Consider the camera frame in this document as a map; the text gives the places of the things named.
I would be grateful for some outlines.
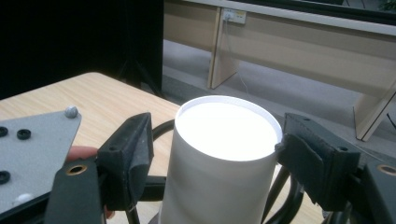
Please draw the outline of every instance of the gray floor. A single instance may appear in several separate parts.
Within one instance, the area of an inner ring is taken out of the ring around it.
[[[167,99],[181,105],[211,94],[243,98],[271,112],[281,125],[285,113],[304,115],[358,146],[369,158],[396,158],[396,130],[388,118],[369,141],[356,139],[353,105],[360,96],[358,92],[246,62],[240,63],[236,75],[210,90],[206,87],[209,63],[207,51],[164,41],[163,93]],[[396,121],[394,103],[389,115]]]

